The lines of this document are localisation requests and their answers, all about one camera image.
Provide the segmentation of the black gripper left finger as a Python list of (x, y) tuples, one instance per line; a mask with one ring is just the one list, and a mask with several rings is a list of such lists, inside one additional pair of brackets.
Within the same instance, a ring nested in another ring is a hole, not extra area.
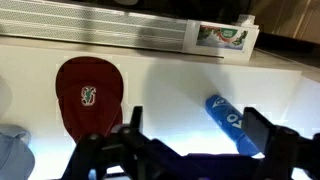
[(135, 106), (129, 124), (116, 125), (109, 136), (85, 135), (62, 175), (62, 180), (106, 180), (107, 169), (120, 166), (130, 180), (181, 180), (179, 170), (169, 162), (178, 155), (159, 140), (141, 132), (143, 107)]

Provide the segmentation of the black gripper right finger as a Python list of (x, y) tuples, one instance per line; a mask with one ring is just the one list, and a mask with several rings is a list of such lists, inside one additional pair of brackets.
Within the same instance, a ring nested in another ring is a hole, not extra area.
[(253, 107), (243, 112), (242, 129), (264, 155), (254, 180), (292, 180), (294, 168), (320, 180), (320, 134), (311, 139), (286, 126), (274, 125)]

